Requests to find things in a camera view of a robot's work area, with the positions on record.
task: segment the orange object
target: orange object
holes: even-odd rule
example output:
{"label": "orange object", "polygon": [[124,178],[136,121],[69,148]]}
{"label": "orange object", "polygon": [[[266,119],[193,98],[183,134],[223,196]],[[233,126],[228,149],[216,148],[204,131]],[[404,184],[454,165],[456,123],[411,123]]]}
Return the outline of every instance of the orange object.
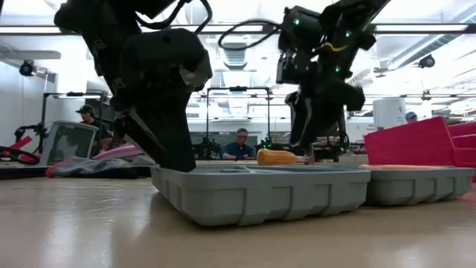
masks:
{"label": "orange object", "polygon": [[294,165],[306,162],[305,156],[283,150],[260,149],[257,154],[258,165]]}
{"label": "orange object", "polygon": [[438,170],[447,167],[439,166],[419,166],[419,165],[360,165],[368,170]]}

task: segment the ceiling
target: ceiling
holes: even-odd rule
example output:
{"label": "ceiling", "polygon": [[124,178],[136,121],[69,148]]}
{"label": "ceiling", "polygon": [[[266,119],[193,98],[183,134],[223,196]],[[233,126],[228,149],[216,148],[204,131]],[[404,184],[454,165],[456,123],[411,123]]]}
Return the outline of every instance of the ceiling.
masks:
{"label": "ceiling", "polygon": [[[0,25],[53,25],[55,10],[63,0],[5,0]],[[302,5],[322,11],[332,0],[209,0],[214,9],[212,24],[230,24],[254,17],[280,21],[285,6]],[[154,21],[163,20],[174,6],[166,10]],[[178,15],[178,25],[199,24],[205,12],[199,1],[193,1]],[[393,0],[378,15],[375,23],[455,23],[474,22],[476,4],[474,0]],[[259,39],[258,35],[231,36],[225,42],[250,43]],[[272,37],[256,48],[245,53],[225,53],[217,48],[216,35],[200,36],[210,52],[215,69],[209,86],[270,86],[276,95],[285,95],[295,86],[278,86],[275,81],[276,62],[279,57],[277,37]],[[62,57],[46,57],[47,53],[66,55],[74,53],[73,48],[84,46],[79,36],[0,36],[0,53],[3,60],[15,60],[16,55],[35,51],[35,63],[58,72],[63,68]],[[369,51],[360,51],[352,71],[350,83],[360,84],[367,94],[367,102],[362,116],[372,115],[372,102],[385,95],[421,94],[430,90],[431,94],[476,94],[476,35],[381,35]],[[432,54],[437,64],[433,68],[415,68],[420,58]],[[89,60],[86,70],[89,76],[89,89],[108,90],[102,79],[97,78],[94,64]],[[266,103],[264,99],[255,103]],[[418,111],[423,106],[420,98],[408,98],[407,108]],[[456,109],[454,103],[464,103],[476,109],[476,100],[460,98],[433,98],[425,102],[436,113],[449,114]],[[465,115],[470,109],[463,110]]]}

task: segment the gray bin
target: gray bin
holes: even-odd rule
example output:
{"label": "gray bin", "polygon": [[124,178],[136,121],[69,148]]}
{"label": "gray bin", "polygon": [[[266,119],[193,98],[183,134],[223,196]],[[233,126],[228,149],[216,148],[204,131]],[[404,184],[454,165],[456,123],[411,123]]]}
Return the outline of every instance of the gray bin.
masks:
{"label": "gray bin", "polygon": [[152,183],[202,226],[248,226],[265,220],[335,215],[365,202],[370,171],[295,167],[152,168]]}
{"label": "gray bin", "polygon": [[454,200],[472,188],[473,168],[439,170],[373,170],[367,203],[414,205],[421,202]]}

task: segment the person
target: person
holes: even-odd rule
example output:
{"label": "person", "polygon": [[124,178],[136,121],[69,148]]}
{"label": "person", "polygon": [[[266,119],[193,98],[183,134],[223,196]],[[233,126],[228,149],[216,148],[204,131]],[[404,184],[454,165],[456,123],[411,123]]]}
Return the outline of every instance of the person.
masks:
{"label": "person", "polygon": [[109,146],[112,143],[112,135],[106,129],[106,126],[100,124],[99,121],[94,118],[94,109],[92,109],[91,106],[86,104],[81,106],[76,112],[81,115],[83,120],[81,123],[95,126],[100,130],[97,133],[98,135],[96,135],[96,139],[99,141],[101,147]]}
{"label": "person", "polygon": [[246,144],[248,131],[244,128],[237,130],[237,141],[225,146],[223,150],[223,159],[244,160],[254,157],[253,147]]}
{"label": "person", "polygon": [[407,112],[407,114],[405,115],[405,120],[409,124],[416,123],[418,122],[417,114],[414,112]]}

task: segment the man with glasses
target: man with glasses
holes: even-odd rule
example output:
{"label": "man with glasses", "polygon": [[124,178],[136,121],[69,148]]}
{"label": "man with glasses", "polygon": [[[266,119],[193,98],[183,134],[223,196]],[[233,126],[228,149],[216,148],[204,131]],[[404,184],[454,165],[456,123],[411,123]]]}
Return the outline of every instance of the man with glasses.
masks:
{"label": "man with glasses", "polygon": [[246,144],[248,131],[244,128],[237,130],[237,141],[232,142],[223,148],[223,159],[245,160],[254,158],[253,147]]}

